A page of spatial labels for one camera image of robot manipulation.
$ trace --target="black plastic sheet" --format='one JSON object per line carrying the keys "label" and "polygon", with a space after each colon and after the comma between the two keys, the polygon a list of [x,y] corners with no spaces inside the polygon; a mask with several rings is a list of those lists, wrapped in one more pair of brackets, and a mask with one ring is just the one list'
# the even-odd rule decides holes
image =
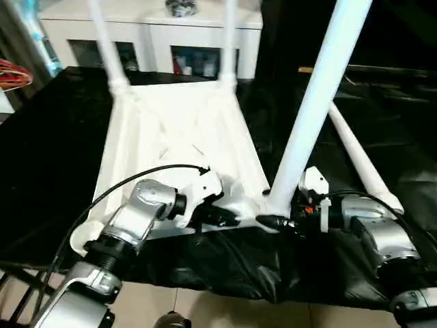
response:
{"label": "black plastic sheet", "polygon": [[[134,85],[200,81],[138,72],[128,77]],[[239,85],[240,105],[270,182],[306,84],[303,78],[282,87]],[[342,86],[340,91],[339,110],[401,200],[407,220],[420,227],[414,226],[412,236],[433,267],[435,102],[373,96],[366,87]],[[0,126],[0,264],[49,265],[62,236],[92,199],[111,107],[103,72],[68,68]],[[329,119],[310,165],[334,190],[363,190]],[[63,269],[76,259],[69,250]],[[340,231],[300,240],[247,228],[149,241],[128,279],[275,303],[387,307],[359,242]]]}

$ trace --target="white metal tube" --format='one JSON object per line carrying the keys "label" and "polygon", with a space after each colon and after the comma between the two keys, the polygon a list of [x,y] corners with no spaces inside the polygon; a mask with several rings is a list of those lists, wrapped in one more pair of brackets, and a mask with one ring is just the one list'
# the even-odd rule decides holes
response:
{"label": "white metal tube", "polygon": [[124,75],[122,63],[120,61],[117,48],[111,41],[106,23],[103,19],[99,0],[88,0],[91,18],[97,30],[98,47],[103,58],[104,67],[108,74],[108,84],[112,92],[124,89],[129,86],[128,79]]}
{"label": "white metal tube", "polygon": [[356,41],[363,28],[371,0],[337,0],[323,39],[313,74],[288,140],[267,209],[290,215],[290,202],[326,119]]}
{"label": "white metal tube", "polygon": [[236,11],[238,0],[225,0],[224,38],[220,81],[234,86],[236,84]]}
{"label": "white metal tube", "polygon": [[403,214],[404,208],[400,201],[389,191],[366,152],[363,150],[363,147],[361,147],[358,142],[358,139],[350,129],[348,123],[333,102],[330,105],[329,116],[337,129],[343,145],[348,151],[349,157],[352,160],[366,191],[383,200],[395,210]]}

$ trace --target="white plastic platform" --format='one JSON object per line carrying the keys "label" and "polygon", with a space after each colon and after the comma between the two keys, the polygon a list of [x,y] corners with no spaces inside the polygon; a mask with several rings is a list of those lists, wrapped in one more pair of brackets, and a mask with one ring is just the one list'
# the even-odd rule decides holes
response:
{"label": "white plastic platform", "polygon": [[[269,185],[233,90],[213,81],[134,86],[126,93],[114,104],[95,197],[146,169],[194,164],[216,171],[223,186],[231,189],[226,194],[244,199],[241,226],[257,225],[262,191]],[[147,178],[180,189],[198,175],[193,169],[169,169]],[[131,182],[108,196],[88,220],[104,223],[127,200],[134,185]],[[193,232],[166,220],[155,225],[151,238]]]}

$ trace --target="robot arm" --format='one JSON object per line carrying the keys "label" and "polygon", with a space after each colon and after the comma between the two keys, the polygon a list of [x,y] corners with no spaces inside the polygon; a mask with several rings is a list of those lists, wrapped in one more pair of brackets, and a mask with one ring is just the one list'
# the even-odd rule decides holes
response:
{"label": "robot arm", "polygon": [[136,184],[100,236],[85,245],[87,255],[66,275],[31,327],[112,327],[109,311],[122,278],[135,261],[154,222],[183,215],[186,196],[155,180]]}
{"label": "robot arm", "polygon": [[414,243],[393,213],[380,203],[357,195],[323,202],[328,184],[315,167],[305,172],[299,188],[308,208],[296,210],[292,220],[272,215],[257,220],[269,228],[291,230],[301,237],[310,231],[328,229],[355,235],[389,297],[389,309],[397,323],[405,328],[435,327],[436,281],[429,276]]}

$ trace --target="black table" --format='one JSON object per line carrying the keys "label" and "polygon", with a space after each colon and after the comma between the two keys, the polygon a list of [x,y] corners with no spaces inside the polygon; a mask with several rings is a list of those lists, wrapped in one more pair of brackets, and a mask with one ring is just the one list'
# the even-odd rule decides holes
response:
{"label": "black table", "polygon": [[[201,81],[131,72],[133,85]],[[238,98],[270,182],[307,84],[259,81]],[[437,122],[434,100],[405,100],[368,87],[341,86],[337,106],[406,218],[430,268],[437,266]],[[100,167],[112,98],[105,74],[67,68],[0,126],[0,265],[46,268],[66,230],[90,203]],[[326,120],[311,155],[334,190],[363,186]],[[63,269],[77,259],[67,254]],[[147,242],[129,280],[211,290],[222,295],[386,309],[387,300],[359,242],[340,231],[305,240],[256,228]]]}

